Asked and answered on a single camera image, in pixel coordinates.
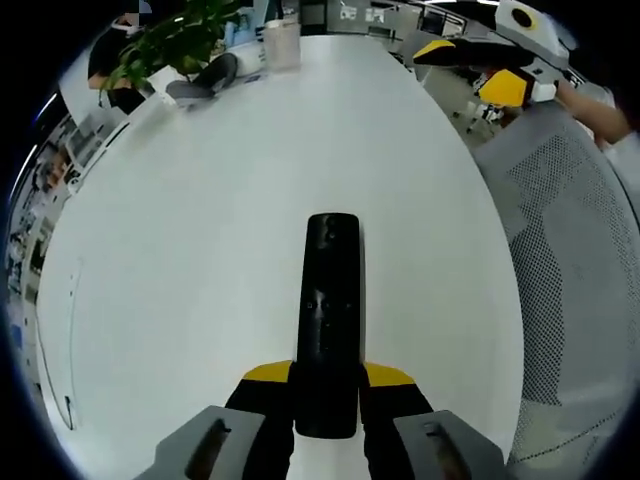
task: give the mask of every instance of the person's arm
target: person's arm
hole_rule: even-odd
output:
[[[107,81],[107,78],[109,78],[109,77],[105,77],[104,75],[101,75],[100,73],[96,73],[96,74],[92,75],[91,77],[89,77],[89,89],[91,89],[91,90],[100,90],[102,88],[102,85],[104,84],[104,82]],[[121,78],[113,86],[113,90],[117,90],[119,88],[131,88],[131,82],[129,80],[127,80],[126,78]]]
[[[592,130],[596,138],[614,144],[631,133],[624,113],[581,94],[569,82],[560,82],[556,98],[576,120]]]

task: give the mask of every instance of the desk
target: desk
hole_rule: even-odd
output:
[[[59,435],[88,478],[135,475],[245,372],[292,358],[306,222],[330,211],[364,228],[367,359],[412,375],[506,459],[522,320],[491,196],[382,46],[307,37],[299,73],[189,113],[151,98],[67,202],[38,314],[76,408],[77,431]],[[289,478],[368,478],[362,435],[296,437]]]

